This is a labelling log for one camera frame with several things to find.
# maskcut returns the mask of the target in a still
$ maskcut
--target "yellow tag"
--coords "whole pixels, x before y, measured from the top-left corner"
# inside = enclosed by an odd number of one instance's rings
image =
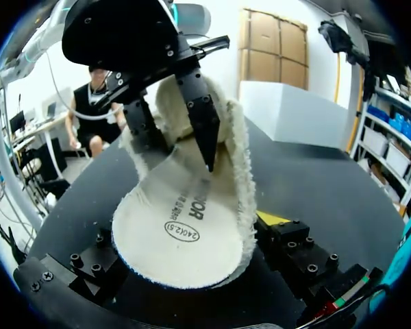
[[[278,223],[288,223],[290,220],[286,218],[281,218],[278,216],[270,215],[265,212],[257,210],[258,216],[267,224],[268,226],[276,225]]]

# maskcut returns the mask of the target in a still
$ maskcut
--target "person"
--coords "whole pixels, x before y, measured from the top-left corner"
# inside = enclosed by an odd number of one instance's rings
[[[108,91],[105,84],[107,71],[95,66],[88,67],[88,70],[90,71],[91,81],[74,91],[71,108],[79,113],[90,116],[106,114],[110,109],[108,107],[100,109],[96,106],[96,103],[105,96]],[[111,103],[111,109],[113,111],[119,106],[121,105]],[[108,123],[107,119],[92,121],[78,117],[79,129],[76,137],[73,132],[73,117],[73,112],[69,110],[65,125],[70,139],[70,146],[73,149],[77,149],[79,141],[92,158],[95,158],[102,152],[103,142],[114,142],[126,125],[122,110],[114,113],[117,124]]]

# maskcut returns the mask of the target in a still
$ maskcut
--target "black round table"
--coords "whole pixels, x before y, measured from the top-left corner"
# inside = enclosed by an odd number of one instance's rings
[[[309,225],[316,242],[340,256],[343,271],[356,263],[387,270],[403,221],[372,179],[340,150],[273,142],[251,122],[247,125],[258,210]],[[29,256],[41,259],[49,253],[68,266],[70,254],[94,243],[99,228],[110,227],[117,205],[137,181],[134,163],[114,143],[59,200]],[[305,304],[256,250],[246,272],[219,289],[165,289],[131,273],[107,308],[165,327],[270,323],[286,329],[295,327]]]

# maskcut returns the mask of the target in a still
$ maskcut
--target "black sleeveless shirt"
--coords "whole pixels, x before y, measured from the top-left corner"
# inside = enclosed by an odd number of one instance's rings
[[[76,102],[76,111],[79,113],[98,116],[107,114],[111,107],[107,106],[104,109],[98,109],[97,106],[93,106],[93,103],[96,103],[98,99],[104,96],[107,93],[107,88],[104,86],[97,92],[90,87],[90,84],[84,84],[82,87],[79,87],[74,91],[75,102]],[[109,123],[107,119],[91,121],[78,118],[79,120],[79,131],[78,132],[87,132],[87,133],[98,133],[101,130],[105,129]]]

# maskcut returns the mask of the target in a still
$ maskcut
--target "hand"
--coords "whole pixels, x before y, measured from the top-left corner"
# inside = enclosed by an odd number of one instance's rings
[[[72,149],[77,149],[77,140],[75,137],[70,137],[70,146]]]

